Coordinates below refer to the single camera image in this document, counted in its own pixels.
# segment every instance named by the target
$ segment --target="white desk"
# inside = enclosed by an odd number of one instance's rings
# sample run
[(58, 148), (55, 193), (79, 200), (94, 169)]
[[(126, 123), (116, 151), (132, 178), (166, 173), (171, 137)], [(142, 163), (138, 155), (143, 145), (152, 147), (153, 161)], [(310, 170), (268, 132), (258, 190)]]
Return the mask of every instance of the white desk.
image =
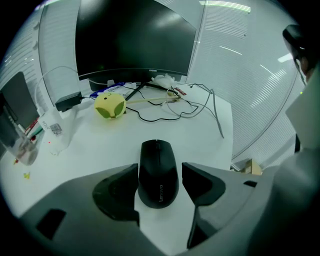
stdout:
[[(197, 86), (179, 85), (187, 93), (184, 97), (204, 104), (208, 93)], [(143, 88), (144, 97), (163, 97), (164, 91)], [(137, 93), (132, 99), (140, 99)], [(110, 168), (140, 162), (141, 144), (148, 140), (164, 140), (171, 143), (179, 176), (179, 192), (175, 201), (163, 209), (145, 206), (135, 195), (134, 208), (140, 214), (141, 231), (160, 250), (174, 255), (186, 250), (190, 234), (194, 204), (182, 185), (182, 162), (229, 170), (233, 148), (233, 121), (231, 105), (216, 97), (216, 110), (222, 127), (221, 137), (216, 120), (204, 109), (194, 118), (176, 121), (160, 120), (144, 122), (138, 114), (127, 110), (120, 118), (105, 120), (93, 108), (93, 100), (86, 99), (79, 106), (74, 122), (74, 135), (67, 149), (59, 155), (51, 155), (44, 136), (37, 159), (31, 166), (13, 165), (14, 157), (6, 153), (0, 161), (0, 184), (4, 198), (12, 213), (20, 217), (42, 197), (68, 180), (97, 173)], [(184, 102), (171, 103), (177, 113), (190, 112), (193, 108)], [(166, 105), (153, 106), (148, 102), (130, 104), (148, 120), (173, 119)], [(212, 111), (212, 96), (207, 104)], [(30, 179), (23, 173), (30, 172)]]

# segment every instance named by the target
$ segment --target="computer mouse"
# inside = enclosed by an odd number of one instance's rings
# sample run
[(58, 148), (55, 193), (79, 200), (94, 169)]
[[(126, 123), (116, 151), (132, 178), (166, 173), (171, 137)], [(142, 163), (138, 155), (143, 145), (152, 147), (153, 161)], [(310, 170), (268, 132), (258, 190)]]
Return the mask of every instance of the computer mouse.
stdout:
[(169, 206), (179, 191), (175, 155), (170, 143), (153, 139), (142, 143), (138, 194), (151, 208)]

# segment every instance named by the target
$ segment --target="power adapter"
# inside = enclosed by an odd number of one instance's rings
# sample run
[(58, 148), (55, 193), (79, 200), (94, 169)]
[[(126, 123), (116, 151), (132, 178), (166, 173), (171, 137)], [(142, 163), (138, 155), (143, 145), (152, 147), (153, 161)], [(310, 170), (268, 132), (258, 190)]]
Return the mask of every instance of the power adapter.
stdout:
[(58, 111), (65, 112), (80, 104), (83, 98), (81, 92), (78, 91), (58, 99), (55, 107)]

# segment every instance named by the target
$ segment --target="black monitor screen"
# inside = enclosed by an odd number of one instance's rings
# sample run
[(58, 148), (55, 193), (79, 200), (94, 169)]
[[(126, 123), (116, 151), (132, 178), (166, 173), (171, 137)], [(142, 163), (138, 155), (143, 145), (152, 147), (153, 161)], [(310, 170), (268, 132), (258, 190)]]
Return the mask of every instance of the black monitor screen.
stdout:
[(195, 34), (184, 18), (154, 0), (82, 0), (75, 35), (79, 78), (186, 76)]

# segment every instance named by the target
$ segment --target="white wall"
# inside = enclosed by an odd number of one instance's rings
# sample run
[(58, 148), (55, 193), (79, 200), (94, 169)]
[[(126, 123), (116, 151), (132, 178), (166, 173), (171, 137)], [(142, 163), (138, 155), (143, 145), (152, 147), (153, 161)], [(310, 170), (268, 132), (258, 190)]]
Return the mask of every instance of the white wall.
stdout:
[[(34, 45), (39, 34), (39, 27), (35, 25), (40, 21), (41, 14), (41, 8), (31, 13), (14, 36), (0, 64), (0, 89), (18, 72), (23, 72), (33, 101), (35, 101), (35, 86), (42, 76), (39, 55), (37, 54), (38, 47)], [(41, 90), (37, 90), (37, 100), (44, 110), (48, 109)], [(4, 148), (0, 143), (0, 158), (3, 152)]]
[[(44, 7), (39, 30), (42, 73), (58, 66), (77, 70), (75, 36), (80, 2), (81, 0), (60, 0)], [(77, 73), (63, 67), (50, 72), (44, 81), (53, 103), (78, 91), (82, 95), (90, 92), (87, 80), (79, 81)]]

